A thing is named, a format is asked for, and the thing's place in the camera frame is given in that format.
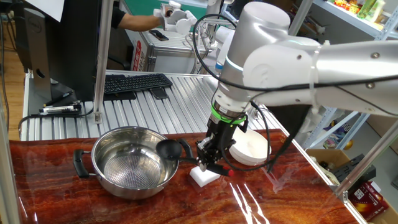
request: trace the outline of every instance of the red box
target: red box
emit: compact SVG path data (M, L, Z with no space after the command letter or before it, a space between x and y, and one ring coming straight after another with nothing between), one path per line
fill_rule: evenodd
M348 196L351 203L366 221L370 221L376 215L389 208L379 192L380 190L377 185L373 184L373 182L366 182L355 190L353 194Z

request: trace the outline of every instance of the red wood grain surface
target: red wood grain surface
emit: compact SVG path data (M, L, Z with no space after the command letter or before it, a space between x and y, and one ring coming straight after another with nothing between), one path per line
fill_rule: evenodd
M195 142L205 134L167 137L185 138L196 155ZM271 131L273 154L284 139L281 131ZM77 177L73 151L90 151L95 141L10 142L24 223L356 223L294 146L271 174L265 169L235 172L200 188L189 176L193 165L181 163L157 195L125 200L105 191L95 177ZM93 172L90 155L83 160Z

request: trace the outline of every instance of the computer monitor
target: computer monitor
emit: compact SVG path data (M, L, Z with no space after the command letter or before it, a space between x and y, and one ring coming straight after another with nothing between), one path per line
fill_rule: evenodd
M34 9L45 16L49 75L73 89L77 99L92 101L98 56L100 0L65 0L60 22L28 2L12 7L16 16L16 47L24 68L32 69L24 9Z

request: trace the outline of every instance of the white bowl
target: white bowl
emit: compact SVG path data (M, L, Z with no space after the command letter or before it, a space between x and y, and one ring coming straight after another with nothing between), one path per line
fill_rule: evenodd
M229 152L238 162L247 166L256 166L263 164L267 159L268 141L261 134L252 130L243 133L236 128L233 139L236 143Z

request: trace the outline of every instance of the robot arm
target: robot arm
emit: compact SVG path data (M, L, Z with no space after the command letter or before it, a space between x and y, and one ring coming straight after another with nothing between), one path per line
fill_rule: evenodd
M315 46L300 40L285 40L260 47L248 57L243 83L278 88L301 83L354 83L391 78L385 82L278 91L256 100L267 106L323 105L392 116L398 114L398 80L393 80L398 74L397 50L396 41Z
M289 36L289 24L288 15L277 7L262 2L245 6L219 77L236 86L220 82L211 102L206 139L198 144L202 170L234 144L234 131L255 96L266 106L325 105L384 116L398 113L397 41L320 45ZM237 85L278 91L249 91Z

